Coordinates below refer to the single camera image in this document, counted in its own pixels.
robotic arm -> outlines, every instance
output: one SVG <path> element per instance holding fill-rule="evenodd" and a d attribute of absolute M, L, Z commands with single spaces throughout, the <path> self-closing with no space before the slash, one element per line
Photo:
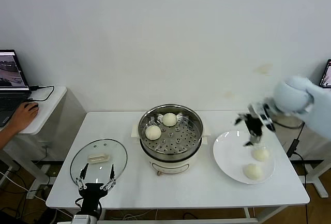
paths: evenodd
<path fill-rule="evenodd" d="M 115 171 L 114 165 L 112 166 L 109 181 L 103 183 L 85 183 L 85 176 L 88 168 L 88 163 L 81 171 L 79 177 L 76 178 L 76 182 L 79 187 L 79 195 L 81 196 L 75 201 L 75 204 L 81 208 L 80 211 L 73 217 L 70 224 L 96 224 L 102 211 L 100 199 L 105 197 L 108 192 L 115 186 Z"/>
<path fill-rule="evenodd" d="M 309 79 L 290 77 L 280 82 L 273 98 L 248 106 L 248 114 L 239 114 L 236 124 L 244 120 L 251 134 L 246 145 L 258 143 L 262 127 L 275 131 L 272 117 L 296 116 L 319 135 L 331 139 L 331 94 L 314 85 Z"/>

laptop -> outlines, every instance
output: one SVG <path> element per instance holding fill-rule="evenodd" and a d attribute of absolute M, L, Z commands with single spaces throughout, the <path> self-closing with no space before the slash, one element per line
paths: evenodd
<path fill-rule="evenodd" d="M 0 127 L 31 94 L 14 50 L 0 50 Z"/>
<path fill-rule="evenodd" d="M 322 87 L 325 91 L 331 92 L 331 59 L 329 59 L 326 63 L 324 73 L 320 81 L 320 87 Z"/>

white table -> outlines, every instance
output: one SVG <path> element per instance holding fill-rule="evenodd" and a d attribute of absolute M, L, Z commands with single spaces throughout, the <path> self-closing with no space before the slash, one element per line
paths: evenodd
<path fill-rule="evenodd" d="M 246 129 L 245 124 L 233 126 L 237 113 L 238 111 L 198 112 L 211 136 L 208 137 L 208 145 L 201 146 L 197 163 L 181 174 L 157 176 L 148 164 L 140 144 L 130 137 L 132 125 L 139 121 L 143 112 L 90 112 L 72 144 L 46 205 L 53 208 L 77 208 L 74 201 L 79 194 L 70 177 L 70 164 L 82 147 L 105 138 L 121 142 L 128 153 L 127 166 L 116 181 L 116 186 L 101 199 L 105 209 L 270 207 L 257 218 L 250 218 L 248 214 L 243 219 L 204 221 L 262 223 L 288 205 L 308 203 L 309 196 L 274 133 L 264 134 L 265 143 L 276 161 L 275 172 L 268 181 L 246 185 L 231 179 L 220 170 L 213 157 L 213 143 L 227 130 Z"/>
<path fill-rule="evenodd" d="M 33 91 L 31 97 L 33 99 L 45 99 L 51 88 L 43 88 L 37 91 Z M 41 169 L 39 169 L 35 164 L 33 164 L 29 158 L 26 157 L 24 153 L 24 149 L 20 147 L 20 143 L 24 142 L 20 136 L 28 135 L 28 139 L 30 139 L 31 144 L 36 144 L 35 138 L 33 135 L 37 134 L 47 119 L 53 113 L 54 109 L 63 98 L 66 93 L 67 88 L 64 86 L 56 86 L 54 92 L 49 97 L 47 101 L 39 101 L 39 112 L 36 118 L 31 122 L 31 124 L 21 131 L 18 135 L 16 135 L 11 142 L 9 142 L 2 151 L 0 151 L 0 160 L 3 160 L 9 166 L 9 169 L 17 169 L 17 164 L 15 164 L 12 160 L 15 160 L 19 163 L 25 170 L 27 170 L 31 175 L 33 175 L 36 179 L 31 185 L 30 190 L 36 190 L 41 184 L 53 184 L 55 178 L 49 178 L 45 173 L 49 169 L 49 165 L 44 165 Z M 35 195 L 36 191 L 27 194 L 28 199 L 32 199 Z"/>

computer mouse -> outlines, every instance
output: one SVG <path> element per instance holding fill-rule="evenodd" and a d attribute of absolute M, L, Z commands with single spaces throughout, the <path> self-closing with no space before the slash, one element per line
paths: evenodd
<path fill-rule="evenodd" d="M 30 110 L 33 109 L 33 108 L 36 108 L 36 107 L 38 107 L 38 106 L 39 106 L 39 104 L 37 103 L 37 104 L 34 105 L 32 108 L 30 108 Z"/>

table leg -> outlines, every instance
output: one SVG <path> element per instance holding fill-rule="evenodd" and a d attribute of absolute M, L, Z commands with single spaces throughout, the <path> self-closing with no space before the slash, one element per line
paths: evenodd
<path fill-rule="evenodd" d="M 43 165 L 41 167 L 41 171 L 46 173 L 48 171 L 48 169 L 50 168 L 51 165 Z M 56 176 L 50 176 L 49 177 L 49 182 L 46 183 L 46 185 L 53 185 L 55 183 L 55 180 L 56 180 Z M 30 192 L 28 194 L 26 194 L 26 198 L 27 199 L 33 199 L 37 193 L 37 189 L 39 189 L 39 187 L 41 185 L 45 185 L 44 182 L 38 180 L 38 179 L 35 179 L 30 187 Z"/>
<path fill-rule="evenodd" d="M 3 185 L 3 183 L 6 181 L 6 176 L 9 176 L 9 171 L 17 171 L 19 170 L 19 165 L 12 161 L 11 157 L 4 151 L 0 150 L 0 160 L 2 160 L 6 165 L 8 165 L 8 170 L 4 172 L 5 176 L 3 176 L 0 180 L 0 187 Z"/>
<path fill-rule="evenodd" d="M 329 195 L 324 188 L 319 176 L 322 175 L 325 171 L 327 171 L 331 167 L 330 158 L 320 163 L 315 169 L 312 168 L 311 165 L 305 165 L 307 170 L 307 184 L 314 184 L 315 189 L 319 193 L 321 198 L 328 198 Z M 305 183 L 305 176 L 299 176 L 301 182 Z"/>
<path fill-rule="evenodd" d="M 284 210 L 287 205 L 284 206 L 277 206 L 277 207 L 267 207 L 261 213 L 257 215 L 258 224 L 265 222 L 266 220 L 270 219 L 274 215 L 278 214 L 280 211 Z"/>
<path fill-rule="evenodd" d="M 6 153 L 19 163 L 25 170 L 27 170 L 32 176 L 34 176 L 40 182 L 47 184 L 49 177 L 44 174 L 34 163 L 32 163 L 24 154 L 24 151 L 18 147 L 16 142 L 23 142 L 21 139 L 14 137 L 11 149 L 6 150 Z"/>
<path fill-rule="evenodd" d="M 246 218 L 250 218 L 249 211 L 248 211 L 247 207 L 244 208 L 244 212 L 245 212 Z"/>
<path fill-rule="evenodd" d="M 0 150 L 0 160 L 2 160 L 6 165 L 8 165 L 8 167 L 11 167 L 15 171 L 20 168 L 17 163 L 12 161 L 12 158 L 4 150 Z"/>

